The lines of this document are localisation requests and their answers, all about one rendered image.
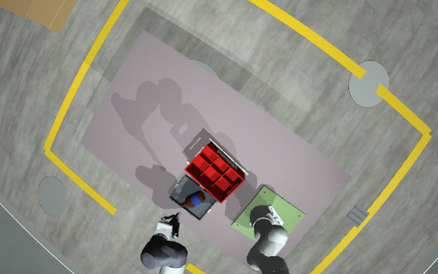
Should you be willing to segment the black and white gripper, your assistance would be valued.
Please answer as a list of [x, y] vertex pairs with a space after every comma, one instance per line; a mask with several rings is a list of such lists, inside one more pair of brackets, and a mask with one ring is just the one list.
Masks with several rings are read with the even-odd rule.
[[167, 222], [167, 223], [172, 224], [172, 237], [173, 238], [177, 238], [178, 237], [178, 230], [179, 230], [179, 225], [180, 225], [180, 222], [178, 222], [178, 219], [180, 218], [181, 215], [182, 215], [182, 213], [179, 212], [176, 215], [173, 214], [171, 216], [165, 216], [165, 217], [162, 218], [162, 220], [164, 222], [167, 222], [167, 219], [172, 218], [171, 221]]

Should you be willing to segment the red crate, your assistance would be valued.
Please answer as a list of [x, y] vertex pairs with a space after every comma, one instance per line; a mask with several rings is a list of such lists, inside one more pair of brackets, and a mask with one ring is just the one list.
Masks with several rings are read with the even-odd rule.
[[244, 171], [212, 142], [184, 170], [220, 203], [245, 181]]

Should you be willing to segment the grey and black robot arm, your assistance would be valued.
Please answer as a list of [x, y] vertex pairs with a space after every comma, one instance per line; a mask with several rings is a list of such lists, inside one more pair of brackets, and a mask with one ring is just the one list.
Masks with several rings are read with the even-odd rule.
[[[250, 212], [249, 218], [249, 225], [258, 240], [247, 255], [250, 267], [260, 269], [262, 274], [291, 274], [286, 261], [276, 256], [288, 235], [273, 206], [258, 205]], [[187, 256], [186, 248], [172, 241], [172, 225], [159, 221], [151, 240], [141, 252], [140, 260], [148, 269], [161, 266], [159, 274], [184, 274]]]

